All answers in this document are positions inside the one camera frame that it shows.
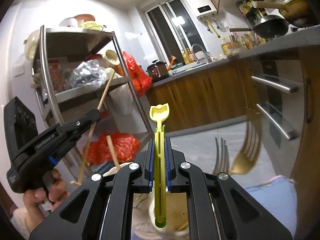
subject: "light switch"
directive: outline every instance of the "light switch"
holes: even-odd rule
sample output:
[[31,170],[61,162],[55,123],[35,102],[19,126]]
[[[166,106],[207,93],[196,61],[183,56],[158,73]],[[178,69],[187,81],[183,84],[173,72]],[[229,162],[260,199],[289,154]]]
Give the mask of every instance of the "light switch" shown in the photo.
[[24,65],[21,64],[21,65],[17,65],[13,68],[13,75],[15,77],[18,77],[20,75],[23,75],[24,74]]

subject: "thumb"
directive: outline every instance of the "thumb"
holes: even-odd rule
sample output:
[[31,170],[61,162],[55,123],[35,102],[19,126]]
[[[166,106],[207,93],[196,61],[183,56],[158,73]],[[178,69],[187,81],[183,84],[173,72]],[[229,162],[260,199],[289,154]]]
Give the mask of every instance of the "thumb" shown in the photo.
[[23,202],[28,211],[26,222],[29,232],[35,229],[44,220],[44,215],[38,208],[37,203],[45,199],[46,194],[43,189],[27,190],[23,195]]

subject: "white water heater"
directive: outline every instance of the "white water heater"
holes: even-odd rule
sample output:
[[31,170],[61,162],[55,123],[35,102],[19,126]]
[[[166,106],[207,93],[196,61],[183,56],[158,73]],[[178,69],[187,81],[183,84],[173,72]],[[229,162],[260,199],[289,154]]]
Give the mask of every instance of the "white water heater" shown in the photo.
[[210,14],[216,14],[217,9],[211,0],[186,0],[194,15],[200,19]]

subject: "sink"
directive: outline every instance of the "sink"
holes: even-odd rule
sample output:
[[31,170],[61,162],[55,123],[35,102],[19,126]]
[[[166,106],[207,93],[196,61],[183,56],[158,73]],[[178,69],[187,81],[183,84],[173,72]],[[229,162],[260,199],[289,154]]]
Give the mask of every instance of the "sink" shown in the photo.
[[184,73],[186,71],[202,67],[204,65],[207,65],[207,63],[202,63],[202,64],[199,63],[199,64],[197,64],[196,62],[194,62],[194,63],[188,64],[188,65],[182,66],[182,67],[180,67],[178,69],[172,70],[172,75],[181,74],[181,73]]

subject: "finger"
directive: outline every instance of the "finger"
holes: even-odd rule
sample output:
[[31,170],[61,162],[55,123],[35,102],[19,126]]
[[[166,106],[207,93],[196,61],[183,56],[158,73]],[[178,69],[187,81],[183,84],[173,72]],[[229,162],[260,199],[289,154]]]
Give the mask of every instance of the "finger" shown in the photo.
[[57,169],[53,169],[51,171],[51,175],[54,179],[60,179],[61,178],[61,174]]
[[63,201],[65,201],[67,199],[67,197],[70,196],[70,193],[69,192],[64,192],[62,194],[62,196],[59,198],[58,201],[56,201],[53,205],[52,205],[52,209],[51,211],[55,210]]
[[51,202],[56,202],[66,191],[67,185],[62,179],[58,179],[49,190],[49,199]]
[[44,215],[36,203],[43,201],[45,198],[43,189],[27,190],[23,195],[23,202],[28,211],[26,223],[30,232],[44,220]]

